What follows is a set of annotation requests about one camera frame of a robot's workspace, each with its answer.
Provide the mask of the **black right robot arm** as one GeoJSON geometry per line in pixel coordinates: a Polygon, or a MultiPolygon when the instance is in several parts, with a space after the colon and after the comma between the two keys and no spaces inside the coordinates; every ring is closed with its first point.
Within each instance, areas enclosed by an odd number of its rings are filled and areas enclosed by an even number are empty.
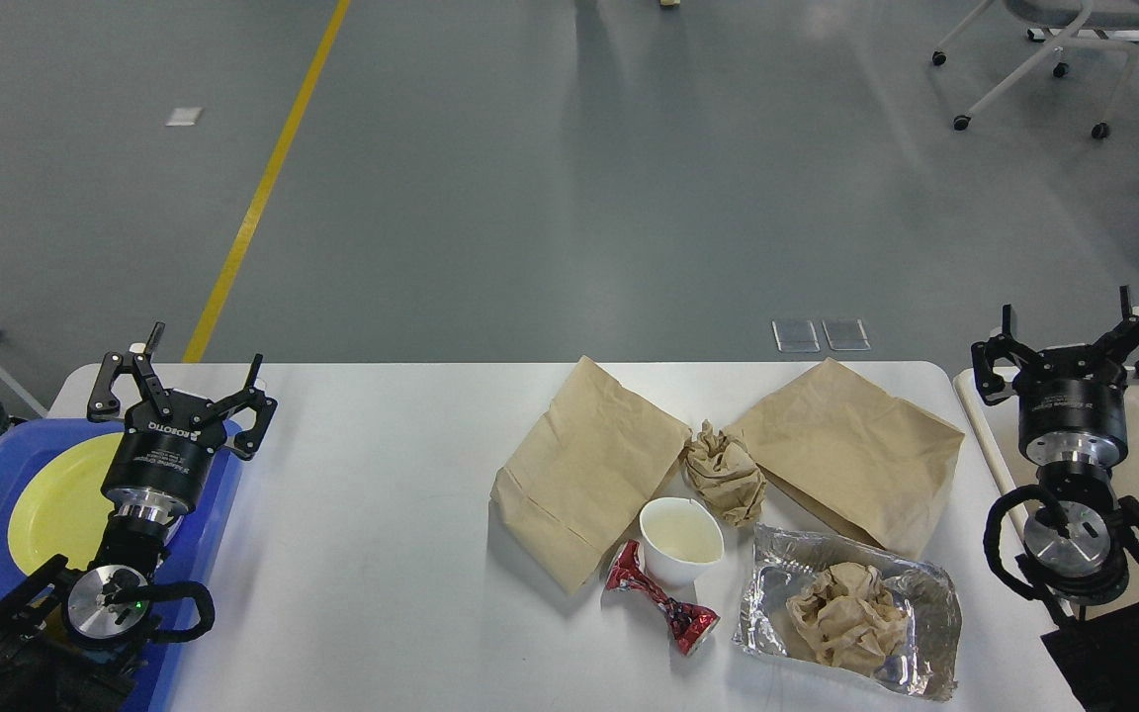
{"type": "Polygon", "coordinates": [[[1085,711],[1139,711],[1139,500],[1112,486],[1129,455],[1139,312],[1126,287],[1118,298],[1118,324],[1091,343],[1029,347],[1003,306],[1000,330],[972,344],[981,401],[1016,400],[1018,451],[1036,468],[991,505],[988,567],[1044,604],[1041,643],[1085,711]]]}

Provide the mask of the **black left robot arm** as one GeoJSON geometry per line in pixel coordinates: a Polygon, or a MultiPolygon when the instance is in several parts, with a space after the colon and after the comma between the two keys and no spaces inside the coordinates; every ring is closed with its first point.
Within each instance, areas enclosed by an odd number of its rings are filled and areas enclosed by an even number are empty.
{"type": "Polygon", "coordinates": [[[101,496],[112,505],[85,568],[50,556],[0,599],[0,711],[118,711],[136,690],[149,646],[198,640],[216,623],[208,587],[166,581],[177,527],[202,504],[221,452],[259,455],[279,403],[259,385],[261,353],[221,400],[163,385],[153,353],[110,351],[87,419],[122,425],[101,496]]]}

